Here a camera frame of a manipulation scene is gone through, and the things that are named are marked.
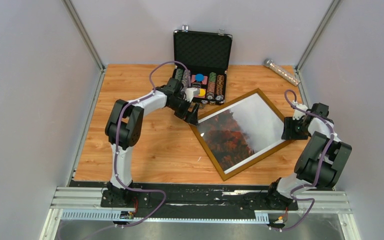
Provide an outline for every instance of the picture frame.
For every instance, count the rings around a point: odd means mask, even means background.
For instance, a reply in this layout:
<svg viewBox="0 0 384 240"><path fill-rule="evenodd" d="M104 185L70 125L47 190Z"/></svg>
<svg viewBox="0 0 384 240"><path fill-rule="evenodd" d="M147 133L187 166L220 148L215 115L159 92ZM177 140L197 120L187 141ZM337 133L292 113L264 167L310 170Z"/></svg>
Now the picture frame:
<svg viewBox="0 0 384 240"><path fill-rule="evenodd" d="M198 117L190 126L223 181L289 145L284 116L257 88Z"/></svg>

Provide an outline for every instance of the blue button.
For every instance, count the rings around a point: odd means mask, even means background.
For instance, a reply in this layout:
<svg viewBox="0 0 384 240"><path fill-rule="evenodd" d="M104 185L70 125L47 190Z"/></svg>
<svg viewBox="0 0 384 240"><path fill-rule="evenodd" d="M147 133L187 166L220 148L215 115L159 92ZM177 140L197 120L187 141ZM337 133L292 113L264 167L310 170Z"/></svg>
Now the blue button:
<svg viewBox="0 0 384 240"><path fill-rule="evenodd" d="M197 81L197 82L204 81L204 75L202 75L202 74L195 75L195 81Z"/></svg>

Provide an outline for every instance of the wooden table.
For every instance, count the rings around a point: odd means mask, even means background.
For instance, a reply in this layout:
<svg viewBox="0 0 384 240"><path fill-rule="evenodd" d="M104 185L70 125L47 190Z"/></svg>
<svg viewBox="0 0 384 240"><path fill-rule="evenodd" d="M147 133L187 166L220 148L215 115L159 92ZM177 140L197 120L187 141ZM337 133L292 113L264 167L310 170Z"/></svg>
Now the wooden table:
<svg viewBox="0 0 384 240"><path fill-rule="evenodd" d="M104 133L114 102L132 100L152 89L148 76L155 65L110 64L107 68L97 104L75 173L75 181L109 181L112 174L112 151ZM167 83L174 66L166 65L153 74L156 86ZM284 91L300 92L272 70L261 65L230 65L227 74L226 101L260 88L285 116L293 109L284 99ZM216 106L207 105L198 114ZM150 113L143 120L139 142L134 147L132 178L134 182L249 184L269 185L294 170L307 141L295 141L257 164L224 181L220 178L189 125L174 116L169 108Z"/></svg>

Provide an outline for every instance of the white wall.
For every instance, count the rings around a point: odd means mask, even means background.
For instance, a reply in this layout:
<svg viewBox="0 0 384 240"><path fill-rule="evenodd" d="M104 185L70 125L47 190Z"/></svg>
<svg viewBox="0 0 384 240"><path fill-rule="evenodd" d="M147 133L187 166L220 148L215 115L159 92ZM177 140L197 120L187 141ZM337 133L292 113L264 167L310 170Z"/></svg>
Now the white wall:
<svg viewBox="0 0 384 240"><path fill-rule="evenodd" d="M352 153L337 184L364 240L384 239L384 1L345 0L302 70Z"/></svg>
<svg viewBox="0 0 384 240"><path fill-rule="evenodd" d="M0 0L0 239L38 239L99 71L60 0Z"/></svg>
<svg viewBox="0 0 384 240"><path fill-rule="evenodd" d="M231 64L296 65L331 0L73 0L105 64L172 60L173 31L233 35Z"/></svg>

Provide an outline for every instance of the picture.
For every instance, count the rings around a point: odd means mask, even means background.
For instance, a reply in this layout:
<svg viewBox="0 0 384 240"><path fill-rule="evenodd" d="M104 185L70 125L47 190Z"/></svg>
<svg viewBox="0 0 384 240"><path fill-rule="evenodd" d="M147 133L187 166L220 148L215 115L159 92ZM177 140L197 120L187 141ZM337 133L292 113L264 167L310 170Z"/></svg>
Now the picture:
<svg viewBox="0 0 384 240"><path fill-rule="evenodd" d="M198 120L194 132L226 178L288 144L281 139L283 116L264 98L256 89Z"/></svg>

